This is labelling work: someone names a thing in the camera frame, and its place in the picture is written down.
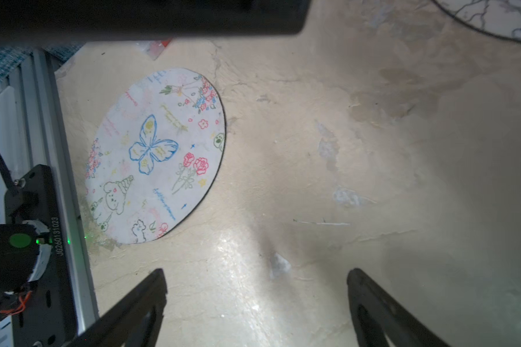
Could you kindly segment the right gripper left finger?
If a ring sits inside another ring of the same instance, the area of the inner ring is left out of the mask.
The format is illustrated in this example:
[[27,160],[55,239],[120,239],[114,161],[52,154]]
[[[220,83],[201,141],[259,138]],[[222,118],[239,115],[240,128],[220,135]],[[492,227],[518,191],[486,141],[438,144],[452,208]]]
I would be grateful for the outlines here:
[[168,289],[157,268],[96,321],[71,346],[155,346]]

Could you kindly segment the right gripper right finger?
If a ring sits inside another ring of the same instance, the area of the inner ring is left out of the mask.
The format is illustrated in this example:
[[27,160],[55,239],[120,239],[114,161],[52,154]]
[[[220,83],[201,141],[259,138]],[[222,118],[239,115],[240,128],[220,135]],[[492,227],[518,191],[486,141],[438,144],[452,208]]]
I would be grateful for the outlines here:
[[360,268],[348,273],[347,289],[359,346],[447,345]]

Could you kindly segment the white butterfly coaster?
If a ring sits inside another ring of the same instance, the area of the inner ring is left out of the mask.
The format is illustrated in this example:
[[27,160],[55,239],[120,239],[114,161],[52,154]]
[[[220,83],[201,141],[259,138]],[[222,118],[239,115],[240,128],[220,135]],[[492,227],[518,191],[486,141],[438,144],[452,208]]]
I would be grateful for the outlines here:
[[93,224],[119,244],[169,233],[210,189],[225,135],[221,99],[203,75],[168,69],[131,85],[89,153],[85,198]]

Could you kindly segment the green white cabbage coaster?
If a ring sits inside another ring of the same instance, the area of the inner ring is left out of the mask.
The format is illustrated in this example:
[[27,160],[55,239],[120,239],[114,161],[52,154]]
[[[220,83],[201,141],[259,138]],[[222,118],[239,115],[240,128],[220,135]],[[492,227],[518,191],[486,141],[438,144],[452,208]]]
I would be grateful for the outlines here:
[[435,4],[473,30],[521,43],[521,0],[438,0]]

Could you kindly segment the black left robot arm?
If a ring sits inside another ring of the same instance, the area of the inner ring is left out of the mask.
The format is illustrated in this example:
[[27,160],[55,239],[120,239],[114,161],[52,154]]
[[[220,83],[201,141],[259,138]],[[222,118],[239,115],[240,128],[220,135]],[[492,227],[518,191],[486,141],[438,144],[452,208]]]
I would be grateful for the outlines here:
[[0,45],[295,35],[309,1],[0,1]]

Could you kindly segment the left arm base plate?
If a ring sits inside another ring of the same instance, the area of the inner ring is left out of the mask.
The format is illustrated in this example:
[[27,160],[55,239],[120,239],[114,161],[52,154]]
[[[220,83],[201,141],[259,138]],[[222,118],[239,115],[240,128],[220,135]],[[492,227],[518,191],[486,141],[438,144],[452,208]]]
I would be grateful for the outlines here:
[[52,169],[39,164],[4,197],[7,224],[29,231],[27,258],[11,265],[22,272],[21,302],[12,316],[15,346],[63,346],[78,332],[67,265],[64,226]]

